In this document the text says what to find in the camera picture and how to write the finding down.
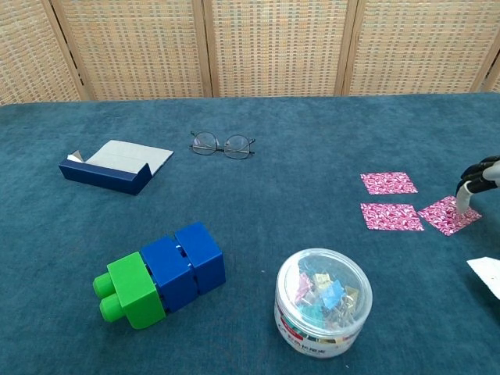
green toy block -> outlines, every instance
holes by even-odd
[[[156,287],[139,252],[133,252],[108,265],[108,272],[92,284],[101,299],[99,308],[107,322],[126,316],[130,325],[142,329],[163,319],[166,314]]]

clear plastic lid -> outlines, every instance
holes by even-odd
[[[326,339],[355,333],[372,307],[365,273],[345,255],[325,248],[308,248],[285,261],[276,298],[297,329]]]

building block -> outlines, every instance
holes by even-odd
[[[105,321],[126,316],[133,328],[141,329],[166,316],[139,252],[110,263],[107,269],[93,283],[95,294],[102,299],[99,308]]]
[[[178,230],[174,236],[195,270],[200,295],[226,282],[222,252],[202,223]]]
[[[198,297],[193,266],[172,240],[161,238],[140,253],[166,310],[174,313]]]

glasses lens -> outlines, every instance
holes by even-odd
[[[233,135],[227,139],[224,145],[224,154],[233,159],[245,159],[248,158],[250,153],[250,144],[248,139],[242,135]]]
[[[217,150],[215,135],[203,132],[196,135],[193,140],[193,151],[200,155],[211,155]]]

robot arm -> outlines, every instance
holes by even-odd
[[[500,186],[500,155],[490,156],[470,166],[460,178],[455,193],[456,208],[459,213],[464,213],[472,195]]]

